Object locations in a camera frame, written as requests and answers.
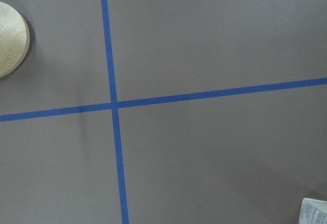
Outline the blue Pascual milk carton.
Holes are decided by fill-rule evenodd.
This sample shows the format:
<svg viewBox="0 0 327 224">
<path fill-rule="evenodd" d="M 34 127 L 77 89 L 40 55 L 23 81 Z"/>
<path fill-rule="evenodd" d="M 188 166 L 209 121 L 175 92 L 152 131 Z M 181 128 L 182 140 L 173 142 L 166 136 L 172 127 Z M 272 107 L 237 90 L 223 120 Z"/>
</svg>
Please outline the blue Pascual milk carton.
<svg viewBox="0 0 327 224">
<path fill-rule="evenodd" d="M 326 206 L 326 201 L 304 198 L 301 202 L 298 224 L 326 224 Z"/>
</svg>

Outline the wooden round stand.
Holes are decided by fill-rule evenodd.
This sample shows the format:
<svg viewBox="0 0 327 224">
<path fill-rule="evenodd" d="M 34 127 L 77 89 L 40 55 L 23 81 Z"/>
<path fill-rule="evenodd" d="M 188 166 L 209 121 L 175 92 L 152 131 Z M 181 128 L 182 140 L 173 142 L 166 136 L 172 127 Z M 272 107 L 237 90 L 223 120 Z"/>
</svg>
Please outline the wooden round stand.
<svg viewBox="0 0 327 224">
<path fill-rule="evenodd" d="M 23 16 L 1 2 L 1 77 L 12 73 L 25 59 L 30 46 L 30 31 Z"/>
</svg>

